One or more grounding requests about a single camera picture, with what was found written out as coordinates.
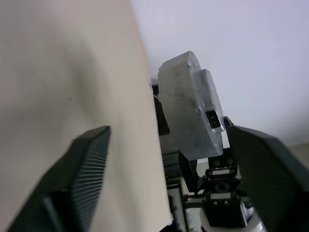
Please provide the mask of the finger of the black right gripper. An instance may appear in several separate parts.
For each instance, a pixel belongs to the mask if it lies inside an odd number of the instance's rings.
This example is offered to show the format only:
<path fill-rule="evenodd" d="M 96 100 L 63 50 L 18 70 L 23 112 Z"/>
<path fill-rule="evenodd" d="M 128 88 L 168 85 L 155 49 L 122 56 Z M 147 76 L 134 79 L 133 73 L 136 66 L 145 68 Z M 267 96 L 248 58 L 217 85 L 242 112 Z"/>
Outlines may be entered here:
<path fill-rule="evenodd" d="M 162 104 L 156 95 L 154 95 L 154 103 L 159 136 L 167 135 L 170 133 L 169 126 L 163 112 Z"/>
<path fill-rule="evenodd" d="M 179 153 L 179 165 L 189 192 L 196 192 L 198 183 L 197 160 L 187 159 L 181 151 Z"/>

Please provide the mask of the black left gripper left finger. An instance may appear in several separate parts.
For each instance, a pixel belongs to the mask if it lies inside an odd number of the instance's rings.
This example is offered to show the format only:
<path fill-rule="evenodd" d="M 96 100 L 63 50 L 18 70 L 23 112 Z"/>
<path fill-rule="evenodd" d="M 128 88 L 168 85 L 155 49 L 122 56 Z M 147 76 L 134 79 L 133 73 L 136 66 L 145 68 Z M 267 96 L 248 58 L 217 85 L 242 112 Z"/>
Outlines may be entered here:
<path fill-rule="evenodd" d="M 111 128 L 88 130 L 42 176 L 9 232 L 87 232 L 104 183 Z"/>

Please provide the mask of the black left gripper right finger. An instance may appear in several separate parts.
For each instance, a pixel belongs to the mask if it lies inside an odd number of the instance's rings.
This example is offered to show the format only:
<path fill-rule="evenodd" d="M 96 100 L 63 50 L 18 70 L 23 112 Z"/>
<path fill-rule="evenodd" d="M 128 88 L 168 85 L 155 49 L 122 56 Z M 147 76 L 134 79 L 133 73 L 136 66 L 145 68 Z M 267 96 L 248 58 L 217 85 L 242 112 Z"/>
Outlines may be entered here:
<path fill-rule="evenodd" d="M 243 187 L 269 232 L 309 230 L 309 171 L 273 136 L 228 126 Z"/>

